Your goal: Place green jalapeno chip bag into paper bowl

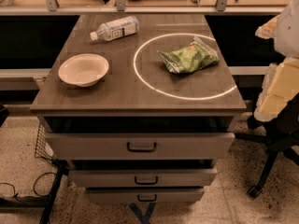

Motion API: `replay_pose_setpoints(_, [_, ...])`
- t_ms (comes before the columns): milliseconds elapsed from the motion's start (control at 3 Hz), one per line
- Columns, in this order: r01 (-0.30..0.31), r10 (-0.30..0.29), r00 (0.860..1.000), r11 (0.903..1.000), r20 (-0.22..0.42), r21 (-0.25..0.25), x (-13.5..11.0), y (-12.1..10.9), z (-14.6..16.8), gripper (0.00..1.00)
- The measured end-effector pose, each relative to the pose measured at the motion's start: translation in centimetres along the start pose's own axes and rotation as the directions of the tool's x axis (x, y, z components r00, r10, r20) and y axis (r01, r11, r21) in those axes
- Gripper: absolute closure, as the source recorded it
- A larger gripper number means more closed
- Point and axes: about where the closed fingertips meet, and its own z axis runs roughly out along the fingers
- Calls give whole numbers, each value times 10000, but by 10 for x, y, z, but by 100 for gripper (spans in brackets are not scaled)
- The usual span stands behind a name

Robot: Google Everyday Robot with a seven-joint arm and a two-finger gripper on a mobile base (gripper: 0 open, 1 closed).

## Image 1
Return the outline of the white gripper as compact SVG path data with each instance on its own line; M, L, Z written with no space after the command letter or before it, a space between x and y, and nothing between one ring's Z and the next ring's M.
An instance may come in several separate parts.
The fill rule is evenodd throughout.
M279 16L259 26L255 35L275 38L275 50L286 57L282 63L271 63L263 79L253 116L267 122L278 116L287 103L299 93L299 0L291 2Z

